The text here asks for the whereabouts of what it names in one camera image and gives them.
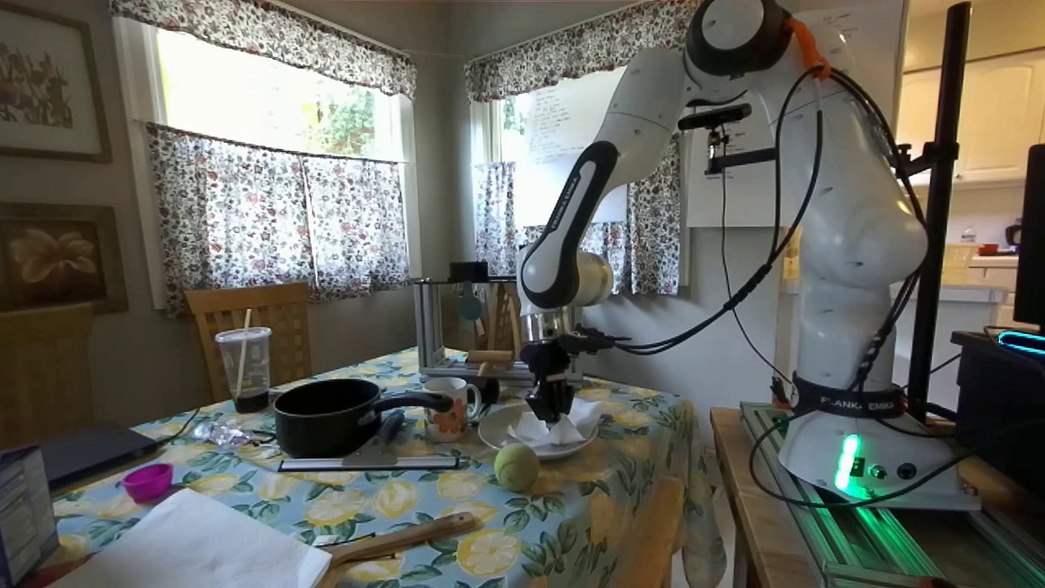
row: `table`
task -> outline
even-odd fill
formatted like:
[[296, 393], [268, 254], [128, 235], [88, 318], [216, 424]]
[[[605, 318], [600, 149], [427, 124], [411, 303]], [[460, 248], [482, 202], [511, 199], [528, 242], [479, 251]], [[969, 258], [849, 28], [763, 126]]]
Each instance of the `table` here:
[[[751, 454], [751, 431], [742, 420], [738, 409], [714, 409], [711, 410], [711, 431], [714, 431], [714, 450], [723, 465], [723, 478], [733, 495], [733, 509], [738, 517], [738, 580], [742, 585], [762, 585], [762, 588], [795, 588], [795, 585], [833, 585], [837, 579], [827, 579], [815, 566], [815, 559], [807, 548], [807, 538], [781, 501], [767, 495], [747, 469], [747, 454]], [[976, 489], [983, 501], [983, 511], [1010, 518], [1011, 527], [1004, 532], [1017, 536], [1043, 536], [1045, 532], [1045, 517], [1030, 501], [1030, 494], [994, 469], [990, 465], [969, 456], [959, 465], [964, 484]], [[918, 536], [918, 545], [926, 548], [942, 570], [950, 580], [959, 585], [1025, 585], [1025, 580], [1005, 580], [1004, 568], [994, 568], [983, 553], [990, 553], [987, 541], [976, 536], [959, 536], [959, 523], [950, 517], [932, 518], [920, 511], [898, 511], [902, 518], [913, 523], [912, 536]]]
[[[389, 393], [417, 386], [417, 354], [391, 354], [343, 367], [316, 380], [373, 380]], [[475, 511], [478, 532], [450, 541], [397, 553], [378, 563], [343, 568], [355, 585], [605, 585], [627, 548], [627, 527], [663, 472], [685, 481], [685, 568], [697, 585], [717, 579], [723, 545], [714, 541], [710, 484], [699, 460], [692, 404], [678, 396], [586, 380], [582, 399], [600, 403], [598, 441], [565, 460], [545, 460], [533, 494], [511, 494], [494, 484], [494, 450], [478, 438], [454, 443], [460, 469], [334, 469], [278, 472], [280, 450], [270, 443], [216, 448], [183, 435], [158, 454], [177, 467], [180, 486], [216, 495], [299, 541], [345, 541], [378, 536], [445, 511]], [[177, 435], [186, 416], [147, 420], [136, 431]], [[234, 416], [231, 403], [206, 404], [195, 420], [231, 420], [270, 431], [270, 416]], [[430, 454], [445, 443], [405, 438], [401, 454]], [[47, 566], [77, 563], [125, 528], [147, 507], [136, 507], [121, 478], [107, 472], [51, 501], [60, 518], [60, 555]]]

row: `yellow floral tablecloth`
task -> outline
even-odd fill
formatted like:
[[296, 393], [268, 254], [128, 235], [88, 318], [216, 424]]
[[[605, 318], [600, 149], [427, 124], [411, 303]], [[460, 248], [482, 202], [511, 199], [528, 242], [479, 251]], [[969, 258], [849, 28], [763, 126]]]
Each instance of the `yellow floral tablecloth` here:
[[[359, 367], [334, 370], [316, 380], [373, 380], [385, 393], [417, 389], [414, 354], [391, 354]], [[395, 559], [343, 568], [349, 585], [605, 585], [615, 576], [627, 527], [650, 495], [663, 469], [689, 481], [689, 509], [683, 545], [689, 553], [689, 580], [717, 579], [717, 536], [710, 509], [710, 472], [697, 460], [692, 404], [678, 396], [586, 380], [582, 399], [600, 403], [598, 441], [586, 450], [545, 460], [533, 494], [511, 494], [494, 481], [494, 450], [478, 438], [450, 450], [460, 469], [337, 469], [337, 472], [278, 472], [280, 450], [268, 443], [220, 448], [180, 435], [154, 460], [173, 465], [177, 484], [243, 509], [299, 541], [345, 541], [383, 536], [445, 511], [475, 511], [478, 532], [409, 548]], [[275, 431], [270, 416], [234, 416], [229, 403], [199, 410], [147, 420], [136, 431], [168, 438], [192, 419], [224, 420], [247, 431]], [[427, 443], [405, 435], [395, 450], [430, 454], [449, 443]], [[61, 553], [50, 566], [84, 559], [125, 528], [147, 507], [136, 507], [121, 472], [66, 489], [51, 501]]]

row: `cooking pot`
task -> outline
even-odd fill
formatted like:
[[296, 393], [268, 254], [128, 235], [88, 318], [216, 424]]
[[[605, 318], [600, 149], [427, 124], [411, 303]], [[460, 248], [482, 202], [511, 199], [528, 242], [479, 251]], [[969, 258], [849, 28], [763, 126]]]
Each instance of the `cooking pot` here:
[[275, 438], [295, 456], [341, 456], [383, 429], [385, 409], [427, 404], [449, 410], [454, 404], [454, 399], [430, 393], [378, 396], [383, 389], [366, 380], [320, 380], [286, 389], [270, 403]]

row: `framed picture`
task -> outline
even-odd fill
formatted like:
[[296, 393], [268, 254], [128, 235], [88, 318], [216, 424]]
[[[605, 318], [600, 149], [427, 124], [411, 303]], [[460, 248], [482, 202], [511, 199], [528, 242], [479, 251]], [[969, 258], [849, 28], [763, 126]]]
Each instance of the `framed picture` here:
[[125, 309], [111, 207], [0, 207], [0, 309], [94, 303]]
[[88, 25], [0, 7], [0, 153], [107, 161]]

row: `green light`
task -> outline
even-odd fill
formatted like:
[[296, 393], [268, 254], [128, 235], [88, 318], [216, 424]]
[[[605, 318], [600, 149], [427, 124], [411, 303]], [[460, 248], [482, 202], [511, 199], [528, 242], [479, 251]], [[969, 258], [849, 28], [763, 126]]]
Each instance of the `green light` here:
[[856, 456], [860, 456], [860, 448], [861, 448], [861, 441], [860, 441], [860, 435], [847, 435], [847, 441], [843, 441], [843, 454], [838, 454], [838, 467], [837, 467], [837, 489], [843, 489], [843, 494], [853, 494], [853, 465], [856, 465]]

